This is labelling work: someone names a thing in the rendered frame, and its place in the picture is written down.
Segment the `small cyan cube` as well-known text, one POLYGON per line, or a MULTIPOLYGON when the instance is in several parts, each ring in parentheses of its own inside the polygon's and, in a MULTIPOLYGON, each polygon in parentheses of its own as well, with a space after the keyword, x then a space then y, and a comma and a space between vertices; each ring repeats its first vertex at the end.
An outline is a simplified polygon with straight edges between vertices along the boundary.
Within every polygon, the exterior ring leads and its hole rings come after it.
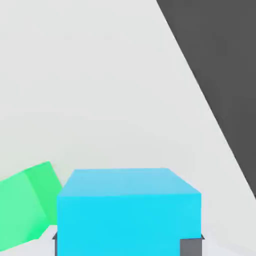
POLYGON ((201 216, 201 193, 170 169, 76 169, 57 196, 57 256, 180 256, 201 216))

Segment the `small green cube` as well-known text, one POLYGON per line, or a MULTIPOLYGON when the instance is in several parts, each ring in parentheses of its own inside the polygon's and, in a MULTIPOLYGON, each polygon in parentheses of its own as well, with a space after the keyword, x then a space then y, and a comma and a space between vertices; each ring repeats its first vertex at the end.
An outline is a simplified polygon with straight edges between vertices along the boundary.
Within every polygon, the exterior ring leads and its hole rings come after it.
POLYGON ((61 189, 49 161, 0 180, 0 252, 39 239, 57 224, 61 189))

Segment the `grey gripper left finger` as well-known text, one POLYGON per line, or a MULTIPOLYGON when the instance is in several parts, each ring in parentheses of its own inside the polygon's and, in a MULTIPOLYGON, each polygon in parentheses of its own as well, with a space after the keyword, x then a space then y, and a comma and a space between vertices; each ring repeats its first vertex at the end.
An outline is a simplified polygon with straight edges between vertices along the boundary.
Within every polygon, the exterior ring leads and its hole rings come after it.
POLYGON ((54 240, 54 256, 58 256, 58 240, 57 233, 53 236, 52 240, 54 240))

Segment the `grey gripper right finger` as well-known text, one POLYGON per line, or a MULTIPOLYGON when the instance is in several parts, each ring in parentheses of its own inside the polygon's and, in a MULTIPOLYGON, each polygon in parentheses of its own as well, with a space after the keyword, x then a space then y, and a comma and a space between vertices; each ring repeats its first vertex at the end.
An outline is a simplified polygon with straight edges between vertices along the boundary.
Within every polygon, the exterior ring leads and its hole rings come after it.
POLYGON ((204 236, 200 238, 188 238, 180 240, 180 256, 202 256, 202 243, 204 236))

